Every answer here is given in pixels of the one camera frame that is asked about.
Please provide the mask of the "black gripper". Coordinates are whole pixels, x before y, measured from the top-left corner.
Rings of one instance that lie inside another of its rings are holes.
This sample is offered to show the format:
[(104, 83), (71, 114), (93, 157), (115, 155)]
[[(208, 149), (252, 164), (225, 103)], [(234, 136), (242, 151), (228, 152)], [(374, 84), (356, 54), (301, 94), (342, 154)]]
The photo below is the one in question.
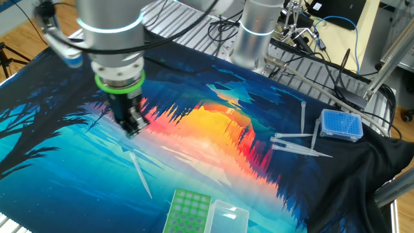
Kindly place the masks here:
[(129, 139), (149, 125), (149, 120), (141, 113), (141, 89), (126, 94), (108, 94), (108, 99), (114, 119)]

